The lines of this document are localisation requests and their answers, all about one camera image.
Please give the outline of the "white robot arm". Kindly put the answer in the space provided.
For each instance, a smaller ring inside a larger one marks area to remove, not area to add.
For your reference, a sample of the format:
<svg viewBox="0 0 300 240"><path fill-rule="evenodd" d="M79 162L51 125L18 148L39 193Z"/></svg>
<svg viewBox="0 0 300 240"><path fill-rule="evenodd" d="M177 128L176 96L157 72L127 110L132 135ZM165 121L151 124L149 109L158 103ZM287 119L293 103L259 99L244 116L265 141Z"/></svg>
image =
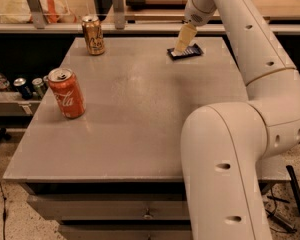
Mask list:
<svg viewBox="0 0 300 240"><path fill-rule="evenodd" d="M300 74L252 0L188 0L176 50L214 13L248 99L203 106L184 123L181 164L193 240L272 240L256 163L300 142Z"/></svg>

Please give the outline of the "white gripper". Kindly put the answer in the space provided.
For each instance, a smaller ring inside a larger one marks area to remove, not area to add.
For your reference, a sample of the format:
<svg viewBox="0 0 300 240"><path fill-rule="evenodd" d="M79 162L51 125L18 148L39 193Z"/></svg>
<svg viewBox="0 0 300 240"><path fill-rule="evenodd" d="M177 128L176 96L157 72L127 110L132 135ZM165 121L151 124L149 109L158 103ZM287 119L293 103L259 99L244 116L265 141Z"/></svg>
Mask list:
<svg viewBox="0 0 300 240"><path fill-rule="evenodd" d="M216 5L213 0L188 0L184 17L187 22L184 24L178 34L174 47L174 53L181 55L190 42L197 34L195 26L203 26L208 23L216 11Z"/></svg>

